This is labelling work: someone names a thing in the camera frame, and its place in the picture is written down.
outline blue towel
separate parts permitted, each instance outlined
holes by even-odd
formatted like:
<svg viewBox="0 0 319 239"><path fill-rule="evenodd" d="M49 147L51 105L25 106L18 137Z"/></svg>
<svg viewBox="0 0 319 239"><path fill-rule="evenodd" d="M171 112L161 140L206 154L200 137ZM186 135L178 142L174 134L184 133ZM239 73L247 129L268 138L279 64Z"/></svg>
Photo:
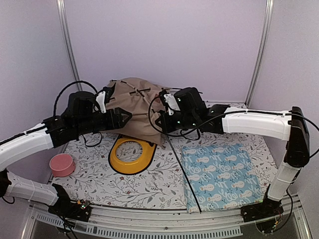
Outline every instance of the blue towel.
<svg viewBox="0 0 319 239"><path fill-rule="evenodd" d="M203 212L262 200L260 185L243 145L182 148L182 163ZM188 212L199 212L185 180Z"/></svg>

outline lavender wall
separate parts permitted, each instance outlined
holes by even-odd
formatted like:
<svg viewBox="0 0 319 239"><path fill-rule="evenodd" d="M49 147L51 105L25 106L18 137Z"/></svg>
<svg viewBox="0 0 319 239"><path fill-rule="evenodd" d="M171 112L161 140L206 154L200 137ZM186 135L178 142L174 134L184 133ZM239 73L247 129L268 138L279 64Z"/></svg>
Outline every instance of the lavender wall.
<svg viewBox="0 0 319 239"><path fill-rule="evenodd" d="M204 98L244 102L263 26L265 0L69 0L80 78L98 87L140 77L196 86Z"/></svg>
<svg viewBox="0 0 319 239"><path fill-rule="evenodd" d="M59 91L73 81L56 1L0 1L0 140L29 129L52 115ZM59 108L66 106L67 94ZM48 162L58 150L38 153L9 170L39 182L49 176ZM27 201L0 200L0 238L22 233Z"/></svg>
<svg viewBox="0 0 319 239"><path fill-rule="evenodd" d="M277 0L251 107L263 110L302 108L319 125L319 1ZM319 147L319 134L309 126L311 152ZM267 139L279 164L285 143ZM306 212L314 238L319 237L319 155L301 171L293 185Z"/></svg>

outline yellow ring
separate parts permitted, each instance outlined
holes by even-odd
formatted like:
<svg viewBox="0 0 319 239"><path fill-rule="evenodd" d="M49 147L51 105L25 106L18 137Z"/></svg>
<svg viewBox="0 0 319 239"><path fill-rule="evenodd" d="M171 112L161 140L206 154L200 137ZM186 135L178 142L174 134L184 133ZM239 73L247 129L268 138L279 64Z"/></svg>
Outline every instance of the yellow ring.
<svg viewBox="0 0 319 239"><path fill-rule="evenodd" d="M141 156L137 160L133 162L123 162L119 160L118 157L116 156L116 150L122 143L126 143L129 141L139 143L142 146L143 151ZM122 173L122 174L140 173L144 169L146 169L151 163L154 152L155 152L155 148L156 148L156 144L154 144L153 146L150 146L150 144L144 140L138 140L138 139L128 138L128 137L119 138L116 141L110 153L110 165L118 173Z"/></svg>

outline brown cloth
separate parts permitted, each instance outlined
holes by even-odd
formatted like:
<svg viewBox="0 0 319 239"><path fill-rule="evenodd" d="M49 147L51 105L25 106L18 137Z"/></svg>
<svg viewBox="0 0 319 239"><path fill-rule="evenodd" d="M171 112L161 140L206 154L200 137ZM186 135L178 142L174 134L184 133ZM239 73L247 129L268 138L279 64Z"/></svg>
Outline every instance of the brown cloth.
<svg viewBox="0 0 319 239"><path fill-rule="evenodd" d="M121 107L132 113L133 116L123 128L110 130L110 132L124 134L161 145L160 133L153 129L149 123L148 110L151 100L158 96L160 91L169 88L154 85L140 78L111 80L108 87L114 85L114 93L110 102L106 104L106 108ZM158 111L164 110L164 107L160 100L155 100L151 109L155 112L152 113L151 111L151 120L155 125L155 120L160 116Z"/></svg>

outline floral tablecloth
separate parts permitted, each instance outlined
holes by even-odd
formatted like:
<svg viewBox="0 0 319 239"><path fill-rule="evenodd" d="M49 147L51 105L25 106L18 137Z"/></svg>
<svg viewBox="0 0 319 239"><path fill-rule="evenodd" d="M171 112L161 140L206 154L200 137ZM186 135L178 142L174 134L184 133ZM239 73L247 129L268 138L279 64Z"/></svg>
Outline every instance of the floral tablecloth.
<svg viewBox="0 0 319 239"><path fill-rule="evenodd" d="M244 107L243 104L231 104ZM163 147L157 146L151 165L137 175L121 175L109 165L108 155L117 134L103 133L100 145L89 148L83 138L72 141L65 152L72 155L76 169L68 177L53 178L52 183L62 185L74 200L85 199L104 206L147 208L147 209L186 209L184 183L181 168L163 136ZM87 144L99 141L99 134L85 135ZM262 193L274 179L277 172L274 160L264 139L253 134L212 134L203 133L197 141L183 137L171 138L171 142L181 159L183 146L195 145L234 145L242 144L249 153L254 165ZM117 150L117 157L132 161L141 153L141 148L127 143Z"/></svg>

